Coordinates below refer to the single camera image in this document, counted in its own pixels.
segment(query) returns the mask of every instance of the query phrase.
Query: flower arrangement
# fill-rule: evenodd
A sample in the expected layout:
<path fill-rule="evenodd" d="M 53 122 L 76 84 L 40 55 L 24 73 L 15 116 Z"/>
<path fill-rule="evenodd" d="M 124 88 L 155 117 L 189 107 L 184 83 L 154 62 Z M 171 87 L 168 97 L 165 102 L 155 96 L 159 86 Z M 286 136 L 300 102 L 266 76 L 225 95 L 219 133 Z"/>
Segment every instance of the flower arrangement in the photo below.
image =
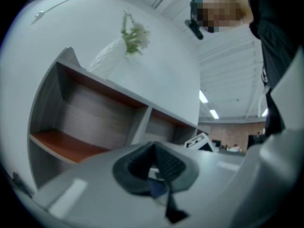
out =
<path fill-rule="evenodd" d="M 132 22 L 132 27 L 130 31 L 127 32 L 127 19 L 130 18 Z M 149 42 L 150 31 L 145 28 L 142 24 L 135 22 L 131 13 L 124 11 L 123 15 L 123 23 L 122 23 L 122 38 L 126 43 L 127 51 L 126 54 L 133 55 L 135 53 L 139 53 L 142 55 L 140 51 L 147 48 Z"/>

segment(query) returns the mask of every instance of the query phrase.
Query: white wall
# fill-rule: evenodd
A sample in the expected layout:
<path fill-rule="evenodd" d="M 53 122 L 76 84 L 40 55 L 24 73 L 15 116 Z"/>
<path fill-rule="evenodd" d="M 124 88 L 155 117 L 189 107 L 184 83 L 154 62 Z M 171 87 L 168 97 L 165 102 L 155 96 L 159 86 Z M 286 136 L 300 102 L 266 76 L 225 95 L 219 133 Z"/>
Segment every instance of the white wall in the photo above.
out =
<path fill-rule="evenodd" d="M 186 38 L 169 21 L 131 0 L 70 0 L 32 24 L 40 10 L 64 0 L 37 0 L 15 19 L 0 51 L 0 156 L 11 175 L 16 171 L 35 190 L 31 176 L 27 130 L 36 90 L 58 54 L 74 48 L 88 67 L 96 54 L 120 37 L 123 10 L 151 29 L 144 56 L 126 60 L 110 76 L 116 83 L 197 124 L 200 74 L 197 57 Z"/>

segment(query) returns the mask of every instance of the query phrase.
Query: ceiling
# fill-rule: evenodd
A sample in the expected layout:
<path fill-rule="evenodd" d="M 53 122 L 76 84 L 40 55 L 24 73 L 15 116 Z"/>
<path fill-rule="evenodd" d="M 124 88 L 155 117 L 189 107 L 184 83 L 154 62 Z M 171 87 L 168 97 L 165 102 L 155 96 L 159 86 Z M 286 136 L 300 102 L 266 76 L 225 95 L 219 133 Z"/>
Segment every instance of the ceiling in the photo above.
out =
<path fill-rule="evenodd" d="M 197 52 L 201 90 L 209 100 L 201 103 L 199 122 L 249 123 L 258 118 L 258 100 L 263 92 L 261 80 L 262 52 L 259 40 L 243 25 L 230 31 L 210 34 L 203 32 L 198 40 L 185 26 L 190 18 L 191 0 L 140 0 L 171 20 Z M 219 120 L 209 110 L 216 110 Z M 265 98 L 261 111 L 266 109 Z"/>

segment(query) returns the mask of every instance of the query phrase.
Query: ceiling light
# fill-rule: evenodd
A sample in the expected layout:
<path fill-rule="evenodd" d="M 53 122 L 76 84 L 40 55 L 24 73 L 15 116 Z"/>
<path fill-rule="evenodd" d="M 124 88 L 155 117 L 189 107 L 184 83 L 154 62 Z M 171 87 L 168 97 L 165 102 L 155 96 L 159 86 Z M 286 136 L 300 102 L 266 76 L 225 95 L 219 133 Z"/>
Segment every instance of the ceiling light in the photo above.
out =
<path fill-rule="evenodd" d="M 262 117 L 266 117 L 268 115 L 268 108 L 263 112 Z"/>
<path fill-rule="evenodd" d="M 199 98 L 202 103 L 208 103 L 207 98 L 205 97 L 204 93 L 201 90 L 199 91 Z"/>
<path fill-rule="evenodd" d="M 213 115 L 214 119 L 219 119 L 219 116 L 215 110 L 210 110 L 210 113 Z"/>

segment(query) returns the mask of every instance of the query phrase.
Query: brick wall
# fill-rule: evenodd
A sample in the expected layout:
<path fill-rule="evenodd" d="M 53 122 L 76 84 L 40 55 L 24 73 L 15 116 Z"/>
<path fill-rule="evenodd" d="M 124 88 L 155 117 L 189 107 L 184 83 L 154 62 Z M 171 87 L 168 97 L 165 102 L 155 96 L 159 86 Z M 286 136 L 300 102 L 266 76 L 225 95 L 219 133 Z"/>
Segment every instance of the brick wall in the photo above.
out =
<path fill-rule="evenodd" d="M 265 123 L 249 124 L 200 124 L 203 129 L 210 129 L 209 138 L 211 140 L 221 140 L 222 145 L 233 147 L 237 144 L 247 150 L 248 136 L 257 135 L 265 127 Z"/>

